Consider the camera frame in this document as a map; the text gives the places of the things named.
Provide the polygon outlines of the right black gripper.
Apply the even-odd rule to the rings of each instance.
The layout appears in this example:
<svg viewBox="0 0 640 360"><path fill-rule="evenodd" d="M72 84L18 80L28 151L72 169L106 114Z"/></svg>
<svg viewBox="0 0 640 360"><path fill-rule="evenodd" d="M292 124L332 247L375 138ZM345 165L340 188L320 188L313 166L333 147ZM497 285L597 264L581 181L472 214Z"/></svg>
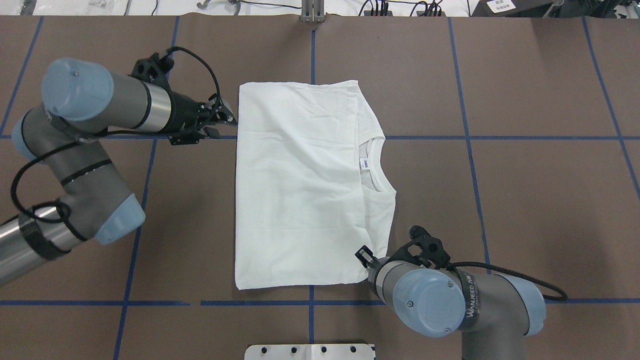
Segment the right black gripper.
<svg viewBox="0 0 640 360"><path fill-rule="evenodd" d="M377 258L373 251L365 244L356 251L355 257L368 273L377 273L386 264L386 258Z"/></svg>

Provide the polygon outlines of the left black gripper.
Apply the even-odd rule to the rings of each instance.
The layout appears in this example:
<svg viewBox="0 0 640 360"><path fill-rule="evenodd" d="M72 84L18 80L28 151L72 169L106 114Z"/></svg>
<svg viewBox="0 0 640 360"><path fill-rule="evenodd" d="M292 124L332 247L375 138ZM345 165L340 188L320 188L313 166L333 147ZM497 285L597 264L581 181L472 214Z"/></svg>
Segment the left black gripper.
<svg viewBox="0 0 640 360"><path fill-rule="evenodd" d="M228 102L221 96L211 96L204 104L178 92L170 92L170 116L167 121L167 139L172 146L196 145L203 139L222 138L219 130L209 124L237 126L238 119Z"/></svg>

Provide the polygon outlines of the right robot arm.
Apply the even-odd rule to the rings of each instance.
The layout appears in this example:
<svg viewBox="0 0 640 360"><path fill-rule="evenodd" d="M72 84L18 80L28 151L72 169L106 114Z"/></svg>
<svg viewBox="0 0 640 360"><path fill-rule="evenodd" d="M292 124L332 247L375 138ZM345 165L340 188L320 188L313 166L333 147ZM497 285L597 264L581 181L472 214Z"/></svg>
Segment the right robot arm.
<svg viewBox="0 0 640 360"><path fill-rule="evenodd" d="M430 338L460 332L464 360L524 360L526 337L544 326L546 301L531 280L378 259L367 246L355 257L372 292L405 326Z"/></svg>

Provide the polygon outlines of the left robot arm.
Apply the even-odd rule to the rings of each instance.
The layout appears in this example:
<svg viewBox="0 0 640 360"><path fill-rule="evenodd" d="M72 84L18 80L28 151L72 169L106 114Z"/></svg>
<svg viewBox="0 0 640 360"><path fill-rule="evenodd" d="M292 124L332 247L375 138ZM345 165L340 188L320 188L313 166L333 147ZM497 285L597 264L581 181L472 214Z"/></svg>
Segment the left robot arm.
<svg viewBox="0 0 640 360"><path fill-rule="evenodd" d="M11 140L29 158L14 176L10 197L18 213L1 226L1 284L68 255L94 239L109 245L146 220L101 145L110 135L167 137L171 145L215 139L215 125L237 126L215 80L214 93L196 101L173 91L171 50L137 60L130 75L70 57L50 64L41 84L41 104L26 112ZM26 172L45 164L64 193L23 205L18 187Z"/></svg>

